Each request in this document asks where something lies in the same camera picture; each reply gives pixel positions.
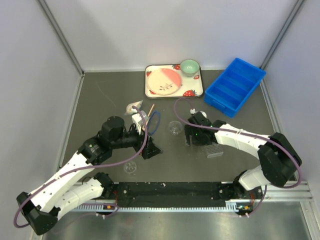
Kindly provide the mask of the clear test tube rack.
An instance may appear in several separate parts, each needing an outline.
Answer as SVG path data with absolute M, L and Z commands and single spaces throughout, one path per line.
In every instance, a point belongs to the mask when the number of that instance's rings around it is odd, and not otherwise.
M 202 148 L 208 159 L 220 157 L 224 154 L 223 148 L 221 147 L 221 145 L 217 143 L 212 143 L 211 145 L 205 145 Z

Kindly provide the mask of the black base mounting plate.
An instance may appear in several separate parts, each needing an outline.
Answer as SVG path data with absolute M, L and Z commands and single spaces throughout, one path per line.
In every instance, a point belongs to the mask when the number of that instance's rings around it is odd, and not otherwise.
M 221 182 L 119 182 L 96 197 L 121 208 L 222 207 L 228 200 L 251 201 L 248 191 Z

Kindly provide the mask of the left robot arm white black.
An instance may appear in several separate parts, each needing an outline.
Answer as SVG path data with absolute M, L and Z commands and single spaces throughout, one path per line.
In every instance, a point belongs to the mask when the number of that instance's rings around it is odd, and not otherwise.
M 121 117 L 109 117 L 97 135 L 87 139 L 55 175 L 30 193 L 22 192 L 17 196 L 19 211 L 27 224 L 40 236 L 84 202 L 99 197 L 109 198 L 113 194 L 114 183 L 103 172 L 97 173 L 83 186 L 71 187 L 94 168 L 102 168 L 113 150 L 125 148 L 133 148 L 136 155 L 145 160 L 163 152 L 136 123 L 126 129 Z

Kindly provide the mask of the plastic bag with contents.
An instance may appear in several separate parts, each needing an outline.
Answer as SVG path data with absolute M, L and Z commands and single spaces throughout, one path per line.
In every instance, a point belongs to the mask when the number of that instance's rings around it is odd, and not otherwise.
M 138 112 L 138 109 L 139 109 L 139 110 L 141 109 L 142 104 L 143 104 L 143 100 L 136 101 L 136 102 L 133 102 L 133 103 L 129 103 L 129 104 L 126 106 L 124 115 L 125 115 L 125 116 L 128 116 L 128 115 L 134 115 L 134 114 L 136 114 L 136 113 Z

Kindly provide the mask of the blue plastic bin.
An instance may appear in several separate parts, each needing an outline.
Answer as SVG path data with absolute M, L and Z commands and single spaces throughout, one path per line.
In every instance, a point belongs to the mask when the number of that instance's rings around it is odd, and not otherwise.
M 235 58 L 205 90 L 204 102 L 233 118 L 265 75 L 259 67 Z

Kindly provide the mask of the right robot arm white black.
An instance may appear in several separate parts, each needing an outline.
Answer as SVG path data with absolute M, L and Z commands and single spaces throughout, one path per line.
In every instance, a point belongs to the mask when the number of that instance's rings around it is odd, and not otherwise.
M 223 145 L 249 154 L 259 161 L 253 169 L 246 169 L 232 184 L 220 188 L 227 199 L 245 198 L 253 189 L 265 185 L 283 188 L 302 164 L 302 160 L 288 139 L 281 133 L 261 135 L 248 132 L 216 120 L 211 122 L 205 112 L 191 109 L 184 126 L 187 145 Z

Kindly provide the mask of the clear glass flask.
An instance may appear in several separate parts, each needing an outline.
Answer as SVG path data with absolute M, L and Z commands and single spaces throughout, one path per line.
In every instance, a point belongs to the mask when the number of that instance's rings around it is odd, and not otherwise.
M 168 130 L 173 136 L 178 136 L 184 131 L 184 127 L 180 121 L 171 121 L 168 124 Z

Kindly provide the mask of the pink cream plate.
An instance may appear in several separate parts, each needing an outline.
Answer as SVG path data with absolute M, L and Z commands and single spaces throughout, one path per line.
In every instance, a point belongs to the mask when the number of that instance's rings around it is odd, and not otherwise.
M 156 95 L 169 96 L 182 86 L 182 78 L 173 69 L 159 68 L 146 73 L 147 88 Z

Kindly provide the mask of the wooden tweezers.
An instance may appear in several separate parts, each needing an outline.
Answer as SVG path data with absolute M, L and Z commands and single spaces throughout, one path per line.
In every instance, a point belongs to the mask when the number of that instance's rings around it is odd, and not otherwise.
M 151 106 L 151 108 L 150 108 L 150 110 L 149 110 L 149 112 L 148 112 L 148 117 L 149 117 L 149 118 L 151 117 L 151 114 L 152 114 L 152 112 L 153 112 L 153 110 L 154 110 L 154 107 L 155 107 L 155 104 L 153 103 L 152 106 Z

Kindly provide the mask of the green ceramic bowl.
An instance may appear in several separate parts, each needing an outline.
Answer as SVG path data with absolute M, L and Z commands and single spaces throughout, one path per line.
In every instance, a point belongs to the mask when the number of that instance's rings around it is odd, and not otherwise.
M 180 63 L 180 70 L 184 76 L 192 77 L 200 70 L 200 65 L 193 59 L 186 59 Z

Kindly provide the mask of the strawberry pattern tray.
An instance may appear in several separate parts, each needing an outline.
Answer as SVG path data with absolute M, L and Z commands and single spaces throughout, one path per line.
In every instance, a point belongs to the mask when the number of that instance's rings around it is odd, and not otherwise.
M 201 71 L 187 76 L 179 64 L 149 65 L 145 68 L 146 97 L 160 98 L 193 98 L 204 93 Z

